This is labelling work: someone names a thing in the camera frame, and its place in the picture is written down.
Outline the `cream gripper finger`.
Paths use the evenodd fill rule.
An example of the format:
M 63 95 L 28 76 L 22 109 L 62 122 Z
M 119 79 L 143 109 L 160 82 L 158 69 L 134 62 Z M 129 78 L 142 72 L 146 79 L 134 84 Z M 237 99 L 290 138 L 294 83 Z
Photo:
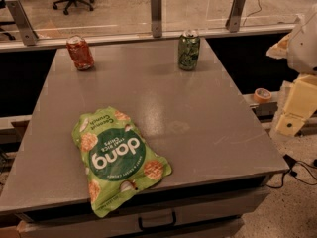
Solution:
M 317 111 L 317 76 L 300 74 L 292 83 L 276 131 L 294 136 Z
M 276 44 L 271 46 L 266 55 L 273 59 L 285 59 L 287 57 L 287 48 L 289 42 L 290 35 L 287 34 L 283 38 L 281 38 Z

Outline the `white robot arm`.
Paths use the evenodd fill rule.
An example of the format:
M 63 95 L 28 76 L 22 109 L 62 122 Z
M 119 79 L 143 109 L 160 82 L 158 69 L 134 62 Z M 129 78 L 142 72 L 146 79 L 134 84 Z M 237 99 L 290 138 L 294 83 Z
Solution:
M 293 30 L 266 54 L 287 59 L 288 67 L 298 72 L 276 124 L 278 133 L 294 136 L 317 111 L 317 4 L 300 15 Z

